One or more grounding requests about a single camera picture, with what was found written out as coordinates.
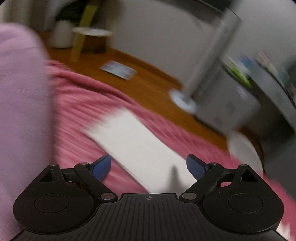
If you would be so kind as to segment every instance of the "white folded cloth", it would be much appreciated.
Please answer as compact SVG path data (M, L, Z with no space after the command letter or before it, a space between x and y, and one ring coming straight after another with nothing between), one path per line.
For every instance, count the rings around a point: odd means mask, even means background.
M196 182L186 161L126 109L95 123L86 133L149 193L179 196Z

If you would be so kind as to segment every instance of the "pink bedsheet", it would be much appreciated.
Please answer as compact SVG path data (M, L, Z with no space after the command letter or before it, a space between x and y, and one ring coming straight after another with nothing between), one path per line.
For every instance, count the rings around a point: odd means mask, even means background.
M74 73L54 61L50 62L50 71L56 92L56 158L61 168L72 168L80 162L91 163L105 154L83 133L83 129L119 107L132 111L155 136L183 158L191 153L206 163L217 162L225 168L237 168L239 165L238 160L231 158L227 152L146 110L111 86ZM295 200L278 183L264 179L283 201L285 211L282 222L291 224L291 235L296 237ZM103 183L118 196L146 192L114 160Z

